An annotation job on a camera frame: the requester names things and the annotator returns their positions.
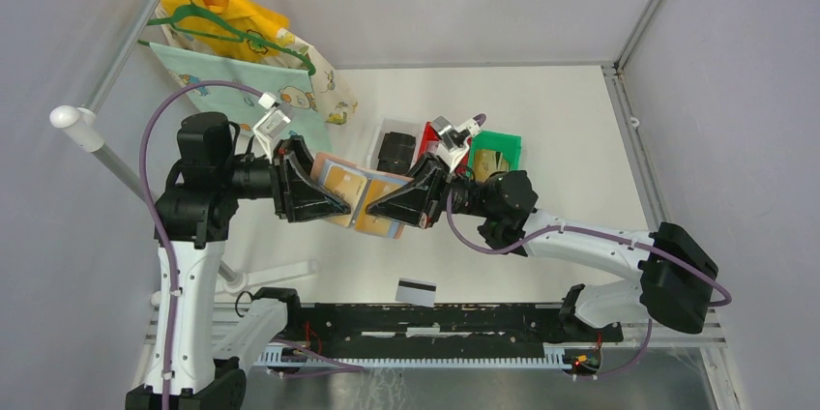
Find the gold credit card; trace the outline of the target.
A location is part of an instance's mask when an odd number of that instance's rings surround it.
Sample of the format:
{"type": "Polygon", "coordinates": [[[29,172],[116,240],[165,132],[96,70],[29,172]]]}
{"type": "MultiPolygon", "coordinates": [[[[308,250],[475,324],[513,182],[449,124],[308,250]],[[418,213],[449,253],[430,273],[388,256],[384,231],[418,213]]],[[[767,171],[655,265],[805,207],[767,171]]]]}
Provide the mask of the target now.
{"type": "Polygon", "coordinates": [[[350,206],[349,214],[327,218],[327,221],[344,228],[352,227],[368,183],[365,173],[358,168],[326,161],[321,168],[319,178],[325,189],[340,197],[350,206]]]}
{"type": "Polygon", "coordinates": [[[398,239],[403,229],[402,223],[371,215],[366,211],[366,208],[372,202],[384,197],[390,192],[398,190],[403,185],[404,182],[399,180],[372,179],[366,188],[353,229],[369,236],[398,239]]]}

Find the tan leather card holder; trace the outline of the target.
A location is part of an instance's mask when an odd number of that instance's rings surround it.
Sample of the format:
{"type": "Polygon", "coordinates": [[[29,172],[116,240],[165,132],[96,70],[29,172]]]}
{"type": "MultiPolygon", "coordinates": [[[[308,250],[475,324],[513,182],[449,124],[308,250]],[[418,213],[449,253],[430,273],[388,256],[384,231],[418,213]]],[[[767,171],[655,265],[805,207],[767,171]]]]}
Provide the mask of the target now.
{"type": "Polygon", "coordinates": [[[310,176],[351,207],[349,215],[329,217],[326,221],[369,236],[400,238],[403,223],[372,216],[366,207],[408,184],[409,177],[365,168],[325,152],[315,156],[310,176]]]}

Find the silver magnetic stripe card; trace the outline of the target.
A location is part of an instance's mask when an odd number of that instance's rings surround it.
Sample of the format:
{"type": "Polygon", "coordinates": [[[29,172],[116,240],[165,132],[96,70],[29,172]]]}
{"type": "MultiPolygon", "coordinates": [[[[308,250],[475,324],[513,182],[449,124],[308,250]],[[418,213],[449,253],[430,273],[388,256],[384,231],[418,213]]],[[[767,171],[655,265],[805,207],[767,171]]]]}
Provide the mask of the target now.
{"type": "Polygon", "coordinates": [[[432,282],[400,278],[397,282],[395,301],[397,303],[433,308],[437,285],[432,282]]]}

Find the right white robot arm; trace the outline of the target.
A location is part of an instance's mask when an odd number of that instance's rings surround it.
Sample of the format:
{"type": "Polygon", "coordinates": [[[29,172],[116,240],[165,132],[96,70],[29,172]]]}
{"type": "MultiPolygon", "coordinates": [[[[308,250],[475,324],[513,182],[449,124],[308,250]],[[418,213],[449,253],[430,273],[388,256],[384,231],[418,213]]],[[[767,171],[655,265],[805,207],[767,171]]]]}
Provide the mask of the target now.
{"type": "Polygon", "coordinates": [[[366,213],[428,229],[444,217],[483,219],[480,244],[456,231],[470,249],[490,255],[555,259],[608,273],[615,281],[572,287],[558,315],[561,333],[582,340],[612,323],[651,319],[679,333],[704,329],[718,291],[718,266],[686,230],[662,222],[654,231],[586,225],[537,206],[523,170],[477,181],[430,153],[409,171],[409,182],[369,203],[366,213]]]}

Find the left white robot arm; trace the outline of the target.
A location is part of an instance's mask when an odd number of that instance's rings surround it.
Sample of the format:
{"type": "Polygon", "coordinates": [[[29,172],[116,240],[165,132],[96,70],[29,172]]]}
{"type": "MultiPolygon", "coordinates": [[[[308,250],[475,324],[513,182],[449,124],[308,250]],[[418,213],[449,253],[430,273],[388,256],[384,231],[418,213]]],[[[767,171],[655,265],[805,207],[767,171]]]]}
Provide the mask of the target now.
{"type": "Polygon", "coordinates": [[[303,137],[270,137],[261,157],[238,153],[238,137],[238,126],[219,112],[194,114],[178,130],[180,157],[150,208],[161,262],[158,335],[144,382],[126,395],[129,409],[238,409],[268,342],[302,331],[296,290],[260,288],[231,332],[212,340],[220,264],[241,200],[269,199],[290,222],[351,210],[311,178],[303,137]]]}

